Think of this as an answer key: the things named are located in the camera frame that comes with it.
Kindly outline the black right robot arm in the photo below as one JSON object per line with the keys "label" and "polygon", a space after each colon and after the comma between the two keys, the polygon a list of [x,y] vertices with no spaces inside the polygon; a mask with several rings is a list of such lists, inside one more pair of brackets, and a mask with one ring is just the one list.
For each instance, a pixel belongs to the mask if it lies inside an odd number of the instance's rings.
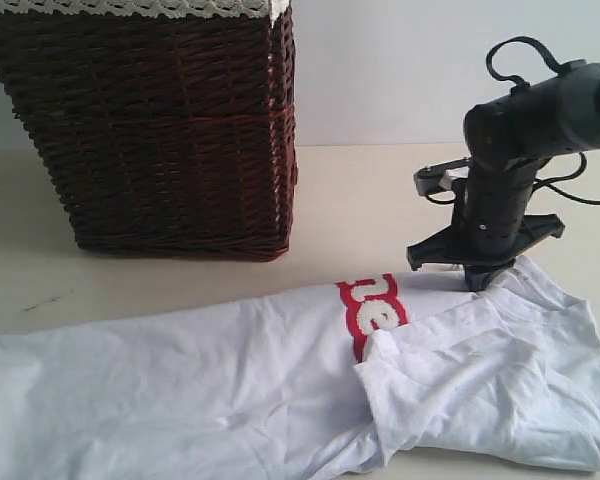
{"label": "black right robot arm", "polygon": [[516,259],[564,225],[526,208],[538,172],[558,156],[600,150],[600,63],[569,62],[557,76],[522,83],[465,116],[466,158],[414,175],[421,197],[454,195],[451,223],[407,249],[412,270],[460,265],[469,290],[482,291]]}

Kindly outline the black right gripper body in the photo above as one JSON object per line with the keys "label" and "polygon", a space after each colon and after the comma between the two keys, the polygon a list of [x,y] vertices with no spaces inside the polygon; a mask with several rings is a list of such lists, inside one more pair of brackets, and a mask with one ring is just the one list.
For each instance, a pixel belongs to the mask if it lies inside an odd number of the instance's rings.
{"label": "black right gripper body", "polygon": [[555,214],[525,214],[542,160],[523,160],[507,170],[489,169],[473,159],[454,216],[448,251],[463,265],[501,265],[537,242],[562,236]]}

